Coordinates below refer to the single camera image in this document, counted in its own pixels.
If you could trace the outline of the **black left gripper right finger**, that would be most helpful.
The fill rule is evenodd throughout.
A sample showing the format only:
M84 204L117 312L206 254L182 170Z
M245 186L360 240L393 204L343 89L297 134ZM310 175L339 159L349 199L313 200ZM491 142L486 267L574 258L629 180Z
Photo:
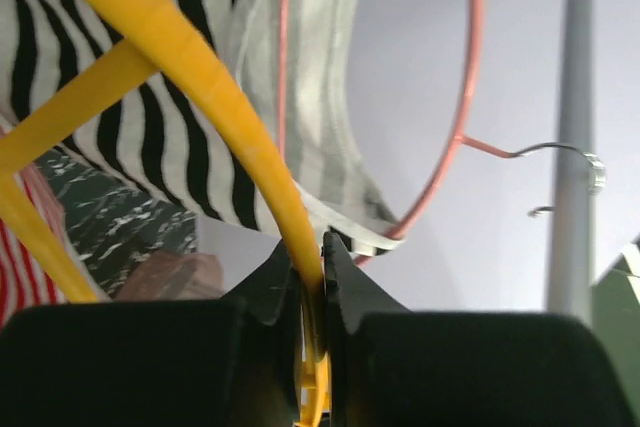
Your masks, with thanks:
M413 312L323 241L333 426L631 426L601 343L559 315Z

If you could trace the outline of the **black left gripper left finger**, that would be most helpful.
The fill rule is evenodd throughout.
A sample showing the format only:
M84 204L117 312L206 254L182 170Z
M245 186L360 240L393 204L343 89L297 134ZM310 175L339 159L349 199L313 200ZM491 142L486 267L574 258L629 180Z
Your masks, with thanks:
M218 300L24 310L1 333L1 422L290 426L299 300L278 245Z

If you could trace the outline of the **yellow plastic hanger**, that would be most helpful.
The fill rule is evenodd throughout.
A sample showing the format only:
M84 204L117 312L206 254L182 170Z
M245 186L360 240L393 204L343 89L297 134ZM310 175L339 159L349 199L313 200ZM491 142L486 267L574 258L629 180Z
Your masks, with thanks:
M264 124L204 37L170 0L86 0L122 40L1 141L1 217L65 297L94 303L86 278L15 184L15 174L157 71L184 91L216 128L259 188L304 285L307 400L300 424L322 417L330 376L324 328L324 274L298 189Z

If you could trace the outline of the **red white striped tank top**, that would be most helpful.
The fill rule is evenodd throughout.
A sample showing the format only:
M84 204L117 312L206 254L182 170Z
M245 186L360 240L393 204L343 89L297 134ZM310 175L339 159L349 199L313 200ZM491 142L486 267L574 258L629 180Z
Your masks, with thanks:
M14 176L18 187L34 205L63 246L66 245L64 209L34 163ZM14 232L1 222L1 327L13 314L29 307L63 304L64 294L44 272Z

